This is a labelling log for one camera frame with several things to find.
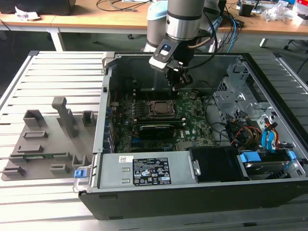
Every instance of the blue latch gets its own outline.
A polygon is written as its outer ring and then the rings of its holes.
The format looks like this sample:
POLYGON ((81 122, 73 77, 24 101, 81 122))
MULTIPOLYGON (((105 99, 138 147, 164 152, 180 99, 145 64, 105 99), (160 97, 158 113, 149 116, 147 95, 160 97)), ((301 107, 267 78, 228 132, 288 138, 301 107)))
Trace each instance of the blue latch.
POLYGON ((263 148, 266 147, 267 150, 269 150, 271 153, 274 153, 275 150, 273 150, 271 143, 274 140, 275 134, 274 134, 274 132, 270 131, 269 132, 269 138, 267 140, 268 142, 266 143, 267 135, 268 135, 268 131, 266 129, 264 129, 263 134, 262 134, 262 140, 261 140, 262 147, 263 148))
POLYGON ((291 160, 295 160, 296 159, 296 154, 293 151, 289 151, 288 152, 288 156, 290 157, 291 160))
POLYGON ((87 178, 87 170, 75 170, 74 178, 87 178))
POLYGON ((261 158, 259 156, 259 153, 257 152, 245 152, 240 154, 240 158, 243 163, 246 162, 260 162, 261 158))

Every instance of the power supply label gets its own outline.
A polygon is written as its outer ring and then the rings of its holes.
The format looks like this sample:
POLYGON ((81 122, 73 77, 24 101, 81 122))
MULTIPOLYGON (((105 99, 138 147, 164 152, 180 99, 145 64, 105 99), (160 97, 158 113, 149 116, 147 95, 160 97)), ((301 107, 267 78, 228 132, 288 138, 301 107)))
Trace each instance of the power supply label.
POLYGON ((135 186, 171 184, 168 158, 133 159, 133 184, 135 186))

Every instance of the motherboard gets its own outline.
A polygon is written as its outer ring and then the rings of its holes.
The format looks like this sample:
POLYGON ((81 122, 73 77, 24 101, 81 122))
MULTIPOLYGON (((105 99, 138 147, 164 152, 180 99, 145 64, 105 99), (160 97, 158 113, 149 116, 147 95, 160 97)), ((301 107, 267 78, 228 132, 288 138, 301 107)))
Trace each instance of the motherboard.
POLYGON ((125 94, 113 102, 115 153, 185 151, 212 146, 212 130, 204 118, 203 99, 181 91, 125 94))

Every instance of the white label sticker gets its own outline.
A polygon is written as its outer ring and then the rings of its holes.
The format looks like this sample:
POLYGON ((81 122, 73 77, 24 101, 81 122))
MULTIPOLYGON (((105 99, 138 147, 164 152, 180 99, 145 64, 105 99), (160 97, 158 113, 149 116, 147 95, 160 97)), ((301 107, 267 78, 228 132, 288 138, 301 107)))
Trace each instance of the white label sticker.
POLYGON ((119 163, 133 162, 133 155, 121 155, 119 156, 119 163))

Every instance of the green circuit board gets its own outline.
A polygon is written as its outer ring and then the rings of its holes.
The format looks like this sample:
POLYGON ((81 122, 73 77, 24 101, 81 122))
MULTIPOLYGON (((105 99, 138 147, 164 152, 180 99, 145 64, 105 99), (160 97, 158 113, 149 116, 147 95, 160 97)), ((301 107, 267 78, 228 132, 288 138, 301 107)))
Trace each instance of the green circuit board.
POLYGON ((215 145, 210 127, 205 123, 204 107, 200 97, 190 98, 191 91, 180 92, 172 100, 177 116, 185 118, 185 126, 173 130, 173 136, 165 140, 142 140, 136 135, 136 110, 138 103, 147 105, 149 101, 141 101, 126 95, 118 101, 113 115, 115 128, 115 152, 158 152, 184 151, 192 146, 215 145))

